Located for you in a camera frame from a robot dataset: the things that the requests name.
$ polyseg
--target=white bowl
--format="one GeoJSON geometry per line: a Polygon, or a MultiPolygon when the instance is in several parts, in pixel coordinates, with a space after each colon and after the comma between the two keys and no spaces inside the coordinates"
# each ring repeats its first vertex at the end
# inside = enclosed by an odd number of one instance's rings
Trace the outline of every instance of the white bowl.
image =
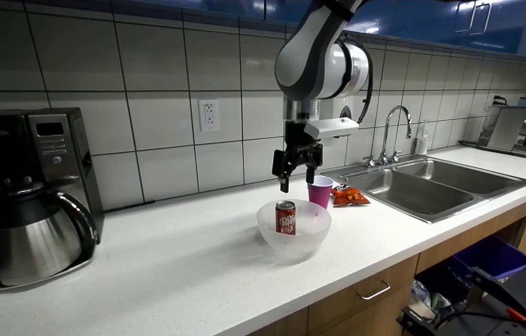
{"type": "Polygon", "coordinates": [[[276,232],[276,202],[265,204],[257,212],[259,231],[282,257],[309,257],[327,236],[332,216],[318,204],[303,200],[289,201],[297,206],[296,234],[276,232]]]}

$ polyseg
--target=stainless steel carafe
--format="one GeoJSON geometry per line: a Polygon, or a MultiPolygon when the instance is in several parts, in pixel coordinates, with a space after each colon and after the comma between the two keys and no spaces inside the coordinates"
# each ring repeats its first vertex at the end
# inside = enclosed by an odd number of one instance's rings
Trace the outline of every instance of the stainless steel carafe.
{"type": "Polygon", "coordinates": [[[88,209],[42,183],[0,190],[0,282],[41,281],[70,266],[82,243],[96,243],[88,209]]]}

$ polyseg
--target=blue bin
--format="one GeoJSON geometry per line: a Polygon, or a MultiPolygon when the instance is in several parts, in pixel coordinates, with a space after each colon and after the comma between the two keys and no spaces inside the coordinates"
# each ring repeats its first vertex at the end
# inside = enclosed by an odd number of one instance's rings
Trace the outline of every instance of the blue bin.
{"type": "Polygon", "coordinates": [[[499,238],[489,236],[445,261],[457,275],[464,277],[478,266],[500,282],[526,267],[526,254],[499,238]]]}

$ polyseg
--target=kitchen counter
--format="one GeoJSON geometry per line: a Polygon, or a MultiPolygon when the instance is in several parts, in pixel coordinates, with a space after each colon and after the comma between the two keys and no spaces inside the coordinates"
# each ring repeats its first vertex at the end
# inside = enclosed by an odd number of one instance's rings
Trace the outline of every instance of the kitchen counter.
{"type": "MultiPolygon", "coordinates": [[[[526,159],[468,147],[431,156],[526,178],[526,159]]],[[[0,335],[242,336],[526,202],[526,187],[429,225],[379,202],[330,208],[302,262],[278,259],[257,210],[307,199],[267,181],[106,215],[92,263],[30,291],[0,293],[0,335]]]]}

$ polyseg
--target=stainless steel sink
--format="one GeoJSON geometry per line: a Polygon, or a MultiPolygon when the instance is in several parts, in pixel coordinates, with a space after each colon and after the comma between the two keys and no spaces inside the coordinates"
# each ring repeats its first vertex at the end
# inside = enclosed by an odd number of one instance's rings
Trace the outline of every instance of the stainless steel sink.
{"type": "Polygon", "coordinates": [[[380,168],[359,165],[323,174],[427,223],[526,185],[526,179],[420,155],[380,168]]]}

